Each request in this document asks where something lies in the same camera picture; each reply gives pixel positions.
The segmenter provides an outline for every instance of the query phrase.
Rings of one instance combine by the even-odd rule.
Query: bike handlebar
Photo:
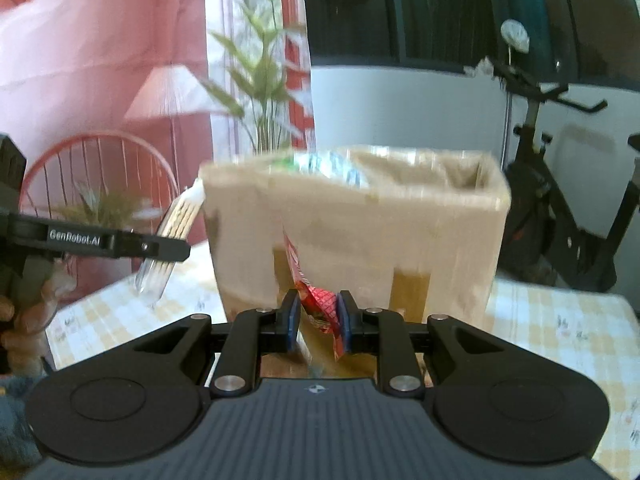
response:
[[[491,63],[494,66],[494,76],[505,81],[507,92],[522,96],[528,100],[537,101],[539,103],[553,101],[559,105],[580,110],[585,114],[595,114],[609,106],[609,103],[604,99],[593,106],[585,106],[575,101],[561,98],[560,95],[569,90],[569,85],[567,84],[561,84],[551,90],[543,92],[540,89],[539,83],[537,83],[532,76],[523,70],[513,66],[504,65],[503,63],[493,59],[491,60]]]

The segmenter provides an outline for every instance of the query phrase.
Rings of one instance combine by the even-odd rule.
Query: red snack wrapper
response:
[[[339,359],[344,354],[342,347],[342,335],[340,334],[340,322],[337,313],[337,295],[330,290],[317,288],[311,285],[300,269],[300,258],[296,247],[291,243],[287,234],[284,234],[284,243],[287,248],[287,261],[291,277],[300,295],[300,303],[310,317],[311,323],[323,333],[334,335],[334,357]]]

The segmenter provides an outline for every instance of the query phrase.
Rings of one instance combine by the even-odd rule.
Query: white wall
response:
[[[454,150],[485,150],[499,156],[504,93],[485,76],[467,78],[417,70],[323,67],[312,69],[312,97],[319,150],[338,145],[378,144]],[[595,116],[548,104],[539,130],[554,134],[548,164],[578,224],[606,235],[633,172],[626,144],[640,132],[640,94],[572,86],[567,97],[609,107]],[[514,100],[514,123],[526,102]],[[517,139],[511,137],[511,155]],[[616,257],[623,294],[640,310],[640,214]]]
[[[347,144],[500,153],[504,94],[485,76],[388,68],[311,71],[319,150]]]

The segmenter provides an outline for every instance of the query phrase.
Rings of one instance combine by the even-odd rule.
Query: floor lamp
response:
[[[176,116],[220,111],[217,104],[198,81],[196,76],[184,65],[165,65],[155,67],[134,97],[125,121],[145,121],[169,118],[171,121],[172,167],[175,179],[180,186],[178,171],[178,153],[176,145]]]

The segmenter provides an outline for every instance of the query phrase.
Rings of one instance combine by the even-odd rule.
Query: yellow checkered tablecloth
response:
[[[207,243],[176,265],[155,306],[136,295],[130,277],[60,311],[47,336],[56,367],[63,368],[194,312],[225,322]],[[640,330],[624,298],[495,280],[480,328],[598,383],[611,413],[594,459],[620,480],[636,478]]]

